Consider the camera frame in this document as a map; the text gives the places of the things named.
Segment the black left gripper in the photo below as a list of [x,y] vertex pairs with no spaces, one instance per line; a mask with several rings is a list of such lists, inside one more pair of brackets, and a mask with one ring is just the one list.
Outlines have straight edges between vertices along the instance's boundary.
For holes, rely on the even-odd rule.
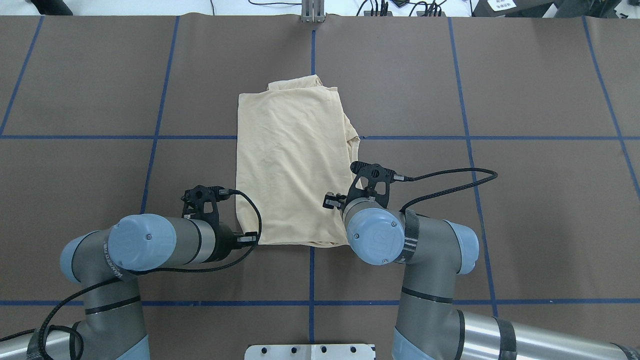
[[234,231],[227,224],[220,222],[215,230],[215,262],[226,259],[231,251],[256,246],[258,243],[259,232]]

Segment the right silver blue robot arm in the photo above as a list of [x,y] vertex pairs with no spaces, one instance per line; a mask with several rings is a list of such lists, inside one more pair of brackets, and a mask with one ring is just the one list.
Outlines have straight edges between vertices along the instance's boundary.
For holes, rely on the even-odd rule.
[[476,233],[445,219],[384,208],[373,197],[327,193],[350,248],[370,265],[404,265],[394,360],[637,360],[637,348],[482,316],[454,306],[457,276],[479,258]]

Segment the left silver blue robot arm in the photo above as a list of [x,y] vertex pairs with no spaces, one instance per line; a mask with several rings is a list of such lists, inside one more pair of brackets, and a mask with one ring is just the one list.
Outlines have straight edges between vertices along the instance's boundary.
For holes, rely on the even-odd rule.
[[235,232],[203,219],[136,214],[91,231],[62,250],[62,273],[82,289],[60,301],[40,326],[1,339],[3,360],[148,360],[138,278],[202,273],[193,264],[253,251],[262,230]]

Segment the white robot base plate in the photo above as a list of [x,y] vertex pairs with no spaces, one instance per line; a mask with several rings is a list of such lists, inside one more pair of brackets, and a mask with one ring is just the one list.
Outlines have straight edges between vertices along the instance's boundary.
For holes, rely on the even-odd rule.
[[245,360],[375,360],[374,344],[256,344],[247,348]]

